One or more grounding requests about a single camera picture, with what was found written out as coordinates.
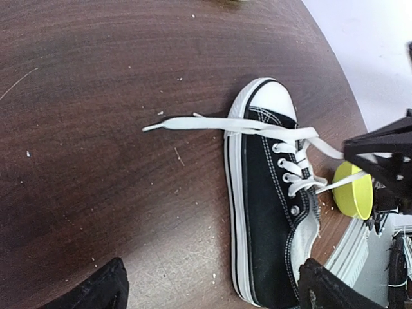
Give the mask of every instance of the laced shoelace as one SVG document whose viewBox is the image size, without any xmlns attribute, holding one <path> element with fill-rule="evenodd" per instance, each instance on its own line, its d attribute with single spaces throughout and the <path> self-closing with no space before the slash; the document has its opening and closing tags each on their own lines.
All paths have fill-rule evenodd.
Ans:
<svg viewBox="0 0 412 309">
<path fill-rule="evenodd" d="M 312 165 L 310 164 L 306 155 L 306 150 L 309 145 L 313 145 L 318 148 L 320 152 L 334 159 L 343 159 L 343 154 L 327 144 L 324 140 L 319 138 L 316 130 L 312 127 L 305 127 L 300 129 L 286 129 L 274 124 L 266 124 L 257 120 L 243 119 L 243 118 L 211 118 L 203 117 L 197 113 L 193 114 L 194 117 L 176 117 L 144 127 L 143 132 L 165 128 L 171 130 L 190 130 L 190 129 L 220 129 L 228 131 L 227 136 L 233 136 L 238 134 L 248 135 L 260 135 L 274 140 L 280 140 L 281 142 L 275 143 L 272 146 L 274 153 L 287 153 L 295 156 L 295 162 L 289 161 L 285 158 L 278 160 L 277 165 L 286 170 L 282 177 L 286 183 L 291 183 L 288 189 L 289 197 L 294 197 L 296 192 L 301 189 L 309 189 L 312 186 L 317 188 L 316 193 L 340 187 L 347 183 L 353 182 L 366 175 L 364 171 L 358 172 L 354 175 L 348 176 L 328 185 L 325 178 L 318 177 L 314 174 Z M 297 142 L 303 141 L 303 146 L 299 150 L 297 148 Z M 303 170 L 308 169 L 310 176 L 305 178 Z"/>
</svg>

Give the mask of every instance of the table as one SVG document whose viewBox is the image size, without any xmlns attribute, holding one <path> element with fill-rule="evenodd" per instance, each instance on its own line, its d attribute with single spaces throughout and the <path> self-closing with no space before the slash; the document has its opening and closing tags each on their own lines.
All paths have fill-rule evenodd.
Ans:
<svg viewBox="0 0 412 309">
<path fill-rule="evenodd" d="M 225 117 L 271 76 L 331 145 L 365 132 L 300 0 L 3 0 L 0 22 L 0 94 L 31 72 L 0 99 L 1 308 L 37 308 L 115 256 L 130 308 L 250 308 L 230 279 L 222 132 L 141 128 Z M 339 164 L 309 157 L 329 179 Z M 350 219 L 320 199 L 324 263 Z"/>
</svg>

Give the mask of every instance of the shoelace end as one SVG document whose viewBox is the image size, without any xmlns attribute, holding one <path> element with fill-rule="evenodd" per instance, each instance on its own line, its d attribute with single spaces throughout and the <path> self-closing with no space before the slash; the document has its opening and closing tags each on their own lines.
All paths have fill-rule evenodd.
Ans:
<svg viewBox="0 0 412 309">
<path fill-rule="evenodd" d="M 142 131 L 143 132 L 148 132 L 148 131 L 152 131 L 152 130 L 155 130 L 155 129 L 159 129 L 161 127 L 163 127 L 163 123 L 152 124 L 151 126 L 143 127 Z"/>
</svg>

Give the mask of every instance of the eyelet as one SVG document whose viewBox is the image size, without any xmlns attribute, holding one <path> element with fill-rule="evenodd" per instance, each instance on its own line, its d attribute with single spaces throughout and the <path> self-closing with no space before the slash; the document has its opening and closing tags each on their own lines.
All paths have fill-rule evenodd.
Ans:
<svg viewBox="0 0 412 309">
<path fill-rule="evenodd" d="M 279 166 L 280 168 L 283 168 L 283 162 L 284 162 L 284 161 L 286 161 L 285 158 L 280 158 L 280 159 L 277 161 L 277 166 Z"/>
<path fill-rule="evenodd" d="M 279 151 L 279 149 L 277 148 L 278 145 L 279 145 L 279 144 L 273 144 L 273 146 L 272 146 L 272 151 L 273 151 L 274 153 L 281 153 L 281 152 Z"/>
<path fill-rule="evenodd" d="M 289 174 L 289 173 L 283 174 L 283 176 L 282 176 L 283 182 L 289 183 L 290 182 L 290 180 L 289 180 L 290 176 L 291 176 L 291 174 Z"/>
<path fill-rule="evenodd" d="M 293 205 L 293 206 L 290 208 L 290 213 L 291 213 L 291 215 L 293 215 L 293 216 L 295 216 L 295 217 L 296 217 L 300 212 L 301 212 L 300 208 L 299 208 L 298 206 L 296 206 L 296 205 Z"/>
</svg>

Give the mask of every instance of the black sneaker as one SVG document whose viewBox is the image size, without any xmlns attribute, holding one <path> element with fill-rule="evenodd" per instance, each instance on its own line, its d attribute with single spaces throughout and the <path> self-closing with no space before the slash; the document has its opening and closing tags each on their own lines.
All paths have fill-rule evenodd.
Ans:
<svg viewBox="0 0 412 309">
<path fill-rule="evenodd" d="M 314 186 L 328 189 L 325 179 L 313 175 L 306 149 L 313 144 L 334 158 L 342 154 L 318 139 L 315 129 L 296 129 L 292 99 L 271 78 L 243 88 L 228 118 L 194 116 L 143 130 L 225 130 L 234 288 L 255 306 L 298 307 L 299 267 L 319 233 Z"/>
</svg>

